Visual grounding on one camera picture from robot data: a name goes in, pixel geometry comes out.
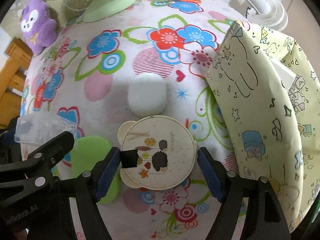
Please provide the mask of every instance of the green sponge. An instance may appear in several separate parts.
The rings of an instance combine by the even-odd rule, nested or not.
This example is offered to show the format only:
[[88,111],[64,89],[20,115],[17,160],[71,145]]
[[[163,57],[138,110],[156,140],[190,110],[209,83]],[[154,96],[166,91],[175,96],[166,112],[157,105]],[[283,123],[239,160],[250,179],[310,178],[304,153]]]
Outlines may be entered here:
[[[111,149],[109,141],[99,136],[87,136],[77,140],[78,149],[72,150],[72,177],[78,177],[84,171],[91,171],[98,161],[102,161]],[[105,204],[116,199],[120,192],[120,178],[116,173],[108,193],[98,203]]]

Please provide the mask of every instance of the table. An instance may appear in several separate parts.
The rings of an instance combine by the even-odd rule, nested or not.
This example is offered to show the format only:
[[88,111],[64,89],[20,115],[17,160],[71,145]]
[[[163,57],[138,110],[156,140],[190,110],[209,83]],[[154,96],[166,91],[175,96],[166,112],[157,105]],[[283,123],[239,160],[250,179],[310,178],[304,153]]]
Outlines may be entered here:
[[[120,125],[139,119],[127,103],[128,82],[140,73],[157,73],[167,84],[161,114],[183,123],[199,147],[237,171],[225,122],[204,78],[235,19],[245,20],[221,0],[137,0],[98,22],[74,19],[32,59],[20,114],[52,111],[78,124],[78,138],[99,135],[119,147]],[[23,145],[23,159],[32,150]],[[67,155],[54,172],[69,178],[71,165]],[[171,189],[185,205],[163,205],[168,191],[121,187],[115,201],[99,205],[113,239],[205,239],[220,207],[197,163]],[[70,203],[74,211],[75,201]],[[78,238],[85,239],[77,212],[73,215]],[[239,239],[243,222],[241,216],[233,239]]]

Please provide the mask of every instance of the screw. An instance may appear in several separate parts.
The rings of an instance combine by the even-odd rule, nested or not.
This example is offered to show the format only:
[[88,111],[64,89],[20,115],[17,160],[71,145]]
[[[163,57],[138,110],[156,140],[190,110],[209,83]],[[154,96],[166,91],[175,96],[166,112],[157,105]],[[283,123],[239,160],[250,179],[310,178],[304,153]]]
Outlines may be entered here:
[[90,171],[84,171],[84,172],[82,173],[82,177],[85,177],[85,178],[89,177],[90,175],[91,175],[91,172],[90,172]]
[[36,153],[33,157],[35,158],[35,159],[38,159],[38,158],[40,158],[42,156],[42,153]]
[[228,171],[227,172],[227,175],[229,176],[229,177],[235,177],[236,176],[236,173],[234,172],[234,171]]
[[260,180],[263,182],[263,183],[267,183],[269,180],[266,178],[266,177],[264,177],[264,176],[262,176],[261,178],[260,178]]
[[36,179],[35,181],[35,185],[37,187],[41,187],[45,184],[45,178],[44,177],[39,177],[38,179]]

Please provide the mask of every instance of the hedgehog illustration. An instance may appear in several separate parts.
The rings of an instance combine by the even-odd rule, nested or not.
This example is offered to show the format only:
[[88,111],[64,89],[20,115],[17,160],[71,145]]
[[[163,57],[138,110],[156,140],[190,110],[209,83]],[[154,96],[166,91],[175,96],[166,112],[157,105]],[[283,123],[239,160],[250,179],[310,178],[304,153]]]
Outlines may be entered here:
[[166,140],[161,140],[159,142],[159,148],[161,151],[163,151],[164,149],[167,149],[168,148],[168,143]]
[[152,156],[152,165],[156,171],[165,171],[168,166],[167,154],[163,151],[158,151]]

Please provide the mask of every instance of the heart illustration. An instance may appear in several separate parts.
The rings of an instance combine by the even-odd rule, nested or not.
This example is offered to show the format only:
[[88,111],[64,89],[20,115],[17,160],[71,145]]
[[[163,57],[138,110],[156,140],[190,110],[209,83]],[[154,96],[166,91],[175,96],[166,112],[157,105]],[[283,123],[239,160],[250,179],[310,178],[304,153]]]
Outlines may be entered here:
[[151,215],[153,216],[153,215],[155,215],[157,212],[153,209],[153,208],[151,208]]
[[177,70],[176,74],[177,74],[177,82],[181,82],[186,77],[186,75],[183,74],[180,70]]
[[144,166],[149,170],[151,168],[151,163],[147,162]]

